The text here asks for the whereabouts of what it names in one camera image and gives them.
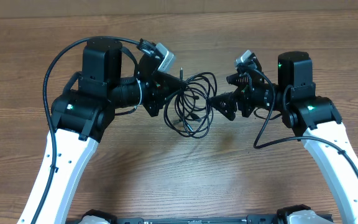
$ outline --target table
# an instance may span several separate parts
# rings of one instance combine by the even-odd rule
[[[314,63],[318,95],[340,111],[358,155],[358,11],[246,12],[0,19],[0,223],[15,223],[27,202],[45,150],[42,81],[61,49],[92,35],[161,42],[177,56],[171,74],[214,72],[218,93],[233,91],[225,77],[233,61],[253,50],[277,82],[277,56],[301,50]],[[68,52],[51,74],[49,102],[73,72],[83,46]],[[131,47],[137,58],[140,52]],[[125,59],[122,73],[131,75]],[[233,217],[275,213],[304,203],[340,216],[318,166],[300,143],[252,148],[263,121],[230,122],[217,114],[201,140],[184,139],[162,116],[143,108],[106,130],[78,185],[69,218],[89,209],[119,217]],[[292,136],[278,119],[261,142]]]

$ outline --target tangled cable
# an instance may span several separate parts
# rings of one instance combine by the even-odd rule
[[[212,76],[213,84],[206,75]],[[200,82],[205,82],[207,86],[202,85]],[[169,128],[175,130],[181,136],[200,139],[208,134],[214,118],[213,108],[207,101],[210,97],[216,96],[216,78],[211,72],[203,72],[188,78],[185,83],[184,88],[167,97],[163,114],[164,121]],[[200,98],[205,100],[205,105],[201,107],[196,105],[196,101],[200,100]],[[173,99],[175,99],[174,105],[178,120],[171,122],[168,117],[168,106]],[[200,117],[196,114],[202,111],[205,111],[204,116]],[[180,123],[182,123],[183,129],[176,127]]]

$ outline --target wooden table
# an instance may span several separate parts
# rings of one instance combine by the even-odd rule
[[[247,49],[273,82],[280,53],[307,51],[317,94],[333,100],[358,155],[358,11],[1,19],[0,223],[17,221],[42,161],[48,131],[41,93],[45,71],[66,45],[92,35],[161,42],[177,56],[172,74],[180,67],[185,77],[214,72],[219,93],[234,89],[225,77]],[[81,70],[82,49],[57,63],[48,84],[50,102]],[[125,60],[123,74],[132,69]],[[233,217],[304,203],[339,222],[333,196],[300,143],[252,148],[262,123],[239,113],[230,122],[218,114],[209,135],[194,140],[143,108],[117,118],[86,167],[68,217],[91,208],[119,217]],[[262,142],[292,135],[278,119],[269,122]]]

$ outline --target white cable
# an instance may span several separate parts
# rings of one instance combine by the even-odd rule
[[[136,79],[137,84],[139,85],[139,90],[140,90],[140,100],[139,100],[139,104],[135,106],[135,108],[137,108],[140,104],[142,104],[142,87],[140,85],[140,80]]]

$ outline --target wood grain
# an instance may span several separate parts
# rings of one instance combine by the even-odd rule
[[[177,55],[172,74],[180,67],[186,77],[214,72],[219,93],[234,89],[225,77],[246,49],[257,54],[273,82],[278,54],[307,51],[317,93],[335,102],[358,156],[358,11],[0,19],[0,223],[19,218],[42,161],[45,71],[66,45],[91,35],[162,42]],[[77,47],[57,63],[50,102],[81,69],[81,54]],[[123,74],[132,69],[125,60]],[[301,144],[252,148],[261,125],[253,116],[229,122],[216,115],[209,135],[194,140],[142,108],[117,118],[90,160],[68,216],[94,208],[119,217],[230,217],[304,203],[339,222],[328,186]],[[262,142],[291,135],[280,120],[272,121]]]
[[[0,18],[358,9],[358,0],[0,0]]]

